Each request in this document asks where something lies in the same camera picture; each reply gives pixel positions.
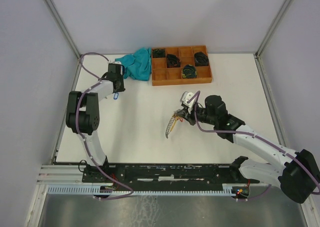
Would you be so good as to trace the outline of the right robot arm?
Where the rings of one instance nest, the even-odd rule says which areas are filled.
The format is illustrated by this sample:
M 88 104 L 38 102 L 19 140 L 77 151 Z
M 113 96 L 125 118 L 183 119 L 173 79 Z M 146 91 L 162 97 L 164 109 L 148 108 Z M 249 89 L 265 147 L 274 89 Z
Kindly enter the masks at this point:
M 201 123 L 211 125 L 220 138 L 244 147 L 256 154 L 265 163 L 260 163 L 240 156 L 231 164 L 231 180 L 236 183 L 244 179 L 257 180 L 277 187 L 292 201 L 302 204 L 310 195 L 320 193 L 320 170 L 313 154 L 306 149 L 295 151 L 281 144 L 273 143 L 243 120 L 227 111 L 226 104 L 219 95 L 209 95 L 204 105 L 199 104 L 200 92 L 184 92 L 181 96 L 181 108 L 174 111 L 167 125 L 168 136 L 177 121 L 185 120 L 190 125 Z

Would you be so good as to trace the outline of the blue tag key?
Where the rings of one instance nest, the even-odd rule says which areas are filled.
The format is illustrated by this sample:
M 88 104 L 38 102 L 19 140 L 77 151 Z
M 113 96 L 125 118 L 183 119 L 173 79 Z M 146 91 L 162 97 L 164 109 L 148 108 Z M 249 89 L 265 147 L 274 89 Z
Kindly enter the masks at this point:
M 113 99 L 114 99 L 114 100 L 117 100 L 118 98 L 119 98 L 119 93 L 118 93 L 118 92 L 114 93 Z

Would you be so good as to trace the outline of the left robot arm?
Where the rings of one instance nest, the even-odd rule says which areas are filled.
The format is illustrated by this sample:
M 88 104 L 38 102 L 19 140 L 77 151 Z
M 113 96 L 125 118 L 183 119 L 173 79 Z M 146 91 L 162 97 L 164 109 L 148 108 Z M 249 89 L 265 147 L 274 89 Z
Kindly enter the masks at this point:
M 125 67 L 119 62 L 108 64 L 107 71 L 97 83 L 84 91 L 71 91 L 66 109 L 66 126 L 77 134 L 86 153 L 87 163 L 94 167 L 93 176 L 106 182 L 111 170 L 105 165 L 108 158 L 98 136 L 100 124 L 100 101 L 112 96 L 115 100 L 125 91 Z

